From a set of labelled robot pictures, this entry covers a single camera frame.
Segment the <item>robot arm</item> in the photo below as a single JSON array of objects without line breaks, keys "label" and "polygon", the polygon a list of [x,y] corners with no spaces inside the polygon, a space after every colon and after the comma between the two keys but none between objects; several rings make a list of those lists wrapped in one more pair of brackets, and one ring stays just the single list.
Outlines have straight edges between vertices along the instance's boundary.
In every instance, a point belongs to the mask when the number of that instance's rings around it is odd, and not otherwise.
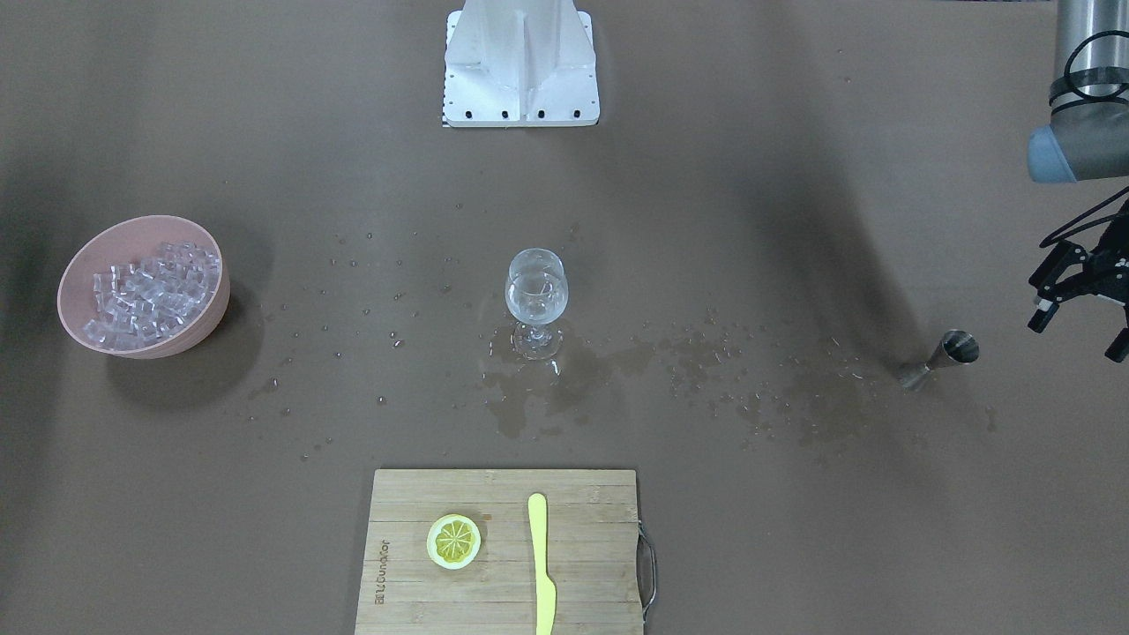
[{"label": "robot arm", "polygon": [[[1029,177],[1043,184],[1128,174],[1128,8],[1124,1],[1060,1],[1050,121],[1029,136]],[[1092,295],[1126,307],[1126,188],[1040,242],[1049,249],[1029,277],[1043,332],[1060,306]]]}]

